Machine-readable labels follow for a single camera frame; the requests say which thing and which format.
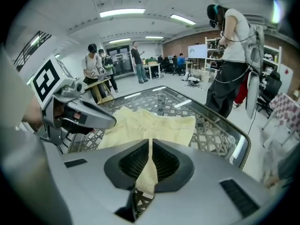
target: red pants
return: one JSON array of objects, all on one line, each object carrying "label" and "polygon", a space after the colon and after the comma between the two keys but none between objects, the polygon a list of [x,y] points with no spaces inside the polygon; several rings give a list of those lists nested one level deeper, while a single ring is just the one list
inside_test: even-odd
[{"label": "red pants", "polygon": [[248,83],[248,76],[249,76],[249,72],[247,72],[247,75],[245,77],[245,80],[243,81],[243,83],[240,86],[240,90],[239,93],[237,95],[237,97],[235,98],[234,102],[236,104],[241,104],[243,103],[244,99],[246,98],[247,94],[248,94],[248,88],[247,88],[247,83]]}]

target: person in blue shirt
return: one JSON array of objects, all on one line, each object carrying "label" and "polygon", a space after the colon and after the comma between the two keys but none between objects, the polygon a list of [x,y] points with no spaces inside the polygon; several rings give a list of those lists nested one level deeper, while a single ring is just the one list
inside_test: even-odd
[{"label": "person in blue shirt", "polygon": [[177,70],[179,76],[180,76],[181,73],[182,73],[182,70],[183,70],[183,64],[185,64],[185,62],[186,62],[186,61],[184,60],[183,54],[180,53],[180,54],[179,54],[179,57],[178,57],[178,59],[177,59],[177,68],[176,68],[176,70]]},{"label": "person in blue shirt", "polygon": [[177,65],[178,66],[182,66],[183,64],[185,64],[185,60],[184,60],[184,56],[182,53],[179,54],[179,58],[177,59]]}]

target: ceiling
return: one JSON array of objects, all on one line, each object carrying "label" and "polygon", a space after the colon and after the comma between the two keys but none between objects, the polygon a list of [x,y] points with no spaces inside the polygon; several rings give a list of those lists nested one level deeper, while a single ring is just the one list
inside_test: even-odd
[{"label": "ceiling", "polygon": [[[235,8],[258,23],[268,23],[273,11],[273,0],[31,0],[15,24],[78,42],[93,35],[100,36],[104,44],[121,38],[143,41],[146,35],[163,36],[168,41],[211,29],[206,15],[209,4]],[[100,12],[122,8],[146,10],[143,15],[99,16]],[[172,14],[196,25],[173,20]]]}]

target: white t-shirt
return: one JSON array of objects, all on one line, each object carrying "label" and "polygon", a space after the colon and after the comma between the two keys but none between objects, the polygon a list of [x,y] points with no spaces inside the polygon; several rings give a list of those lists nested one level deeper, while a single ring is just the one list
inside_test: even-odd
[{"label": "white t-shirt", "polygon": [[[250,28],[244,15],[235,9],[229,9],[225,12],[225,18],[227,16],[234,16],[237,19],[234,33],[232,37],[228,37],[228,39],[232,41],[241,41],[247,38],[249,36]],[[241,42],[229,42],[222,59],[232,62],[246,62],[245,50],[243,49]]]},{"label": "white t-shirt", "polygon": [[96,75],[100,75],[98,69],[99,70],[103,69],[101,61],[102,59],[97,53],[95,54],[93,59],[90,58],[89,55],[87,54],[82,60],[82,68],[90,72],[94,70]]}]

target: black pants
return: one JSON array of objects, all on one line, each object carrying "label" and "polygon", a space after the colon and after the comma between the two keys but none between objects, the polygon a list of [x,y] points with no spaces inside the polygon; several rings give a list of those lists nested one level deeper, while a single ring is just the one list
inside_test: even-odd
[{"label": "black pants", "polygon": [[[111,84],[112,84],[113,89],[114,89],[115,91],[118,90],[116,81],[114,80],[114,74],[108,75],[108,76],[111,77],[111,79],[110,79],[109,81],[111,81]],[[108,89],[109,89],[109,91],[110,91],[110,90],[111,90],[111,87],[110,87],[110,85],[109,85],[109,81],[106,81],[105,84],[107,85],[107,87],[108,87]]]},{"label": "black pants", "polygon": [[[216,79],[221,82],[232,81],[245,73],[247,67],[246,63],[224,61]],[[233,101],[238,95],[240,85],[244,81],[245,76],[246,74],[230,83],[220,83],[214,80],[208,89],[205,105],[227,118],[233,108]]]},{"label": "black pants", "polygon": [[[90,84],[92,84],[94,82],[97,82],[97,81],[98,81],[98,79],[92,79],[92,78],[89,78],[89,77],[85,77],[85,79],[84,79],[83,82],[86,83],[87,85],[90,85]],[[102,98],[107,97],[106,93],[105,93],[105,90],[102,87],[102,84],[98,84],[97,86],[98,86],[98,89],[99,89],[101,97]],[[96,95],[94,89],[91,89],[90,92],[92,93],[92,96],[93,96],[93,99],[94,99],[95,103],[97,103],[98,102],[98,98],[97,98],[97,95]]]}]

